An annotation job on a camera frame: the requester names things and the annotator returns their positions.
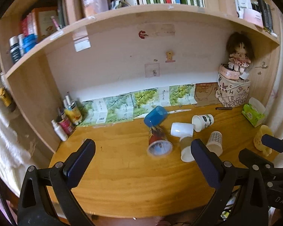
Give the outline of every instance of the white cable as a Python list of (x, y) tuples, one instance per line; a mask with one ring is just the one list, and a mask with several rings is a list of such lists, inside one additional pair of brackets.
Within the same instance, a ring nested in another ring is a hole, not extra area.
[(218, 73), (217, 84), (218, 84), (218, 86), (219, 86), (222, 90), (231, 90), (231, 89), (234, 89), (234, 88), (236, 88), (236, 87), (239, 87), (239, 86), (241, 86), (241, 85), (243, 85), (243, 84), (245, 83), (245, 80), (243, 79), (243, 83), (241, 83), (241, 84), (239, 84), (239, 85), (237, 85), (237, 86), (234, 86), (234, 87), (228, 88), (228, 89), (222, 88), (222, 87), (219, 85), (219, 76), (220, 76), (220, 72)]

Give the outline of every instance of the yellow mug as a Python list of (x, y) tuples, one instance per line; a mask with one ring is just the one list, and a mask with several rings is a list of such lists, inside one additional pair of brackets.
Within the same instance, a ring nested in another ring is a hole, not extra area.
[(254, 137), (254, 145), (255, 145), (257, 150), (263, 152), (263, 155), (269, 156), (272, 153), (272, 149), (263, 145), (263, 143), (261, 142), (262, 136), (264, 134), (268, 134), (268, 135), (273, 136), (273, 133), (270, 130), (270, 128), (266, 125), (262, 125), (260, 127), (259, 131), (257, 132), (257, 134)]

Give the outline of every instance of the metal bolt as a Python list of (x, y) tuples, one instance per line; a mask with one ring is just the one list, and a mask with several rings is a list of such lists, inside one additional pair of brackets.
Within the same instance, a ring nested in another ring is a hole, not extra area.
[(224, 164), (226, 167), (231, 167), (231, 166), (232, 166), (232, 164), (231, 164), (229, 161), (225, 161), (223, 164)]
[(253, 169), (254, 169), (255, 171), (258, 171), (258, 170), (259, 170), (259, 167), (258, 167), (257, 165), (253, 165)]
[(59, 161), (55, 164), (56, 168), (61, 168), (63, 166), (63, 162)]
[(30, 167), (28, 168), (28, 171), (29, 171), (29, 172), (32, 172), (34, 169), (35, 169), (34, 166), (30, 166)]

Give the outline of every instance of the green tissue pack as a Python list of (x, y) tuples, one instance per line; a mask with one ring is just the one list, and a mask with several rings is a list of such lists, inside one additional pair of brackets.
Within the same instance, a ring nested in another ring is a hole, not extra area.
[(250, 98), (248, 104), (245, 104), (243, 106), (242, 110), (242, 114), (254, 127), (262, 124), (265, 118), (264, 112), (265, 107), (263, 106), (263, 104), (253, 97)]

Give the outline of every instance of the wooden desk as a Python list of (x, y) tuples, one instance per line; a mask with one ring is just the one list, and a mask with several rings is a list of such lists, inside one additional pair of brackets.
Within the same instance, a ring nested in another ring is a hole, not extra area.
[[(50, 166), (65, 161), (77, 151), (86, 138), (96, 143), (96, 154), (73, 194), (86, 213), (111, 217), (142, 218), (165, 216), (205, 205), (214, 190), (210, 188), (196, 162), (184, 163), (180, 159), (179, 138), (170, 136), (173, 122), (190, 123), (193, 115), (212, 114), (215, 122), (194, 138), (208, 141), (212, 131), (223, 134), (222, 161), (244, 167), (238, 160), (239, 151), (248, 148), (257, 154), (253, 138), (258, 127), (241, 114), (242, 107), (231, 111), (217, 111), (216, 106), (183, 106), (191, 111), (168, 115), (162, 123), (168, 140), (174, 148), (165, 158), (147, 155), (148, 127), (143, 119), (108, 127), (79, 127), (61, 144)], [(267, 158), (272, 161), (277, 152)], [(57, 201), (52, 187), (49, 193)]]

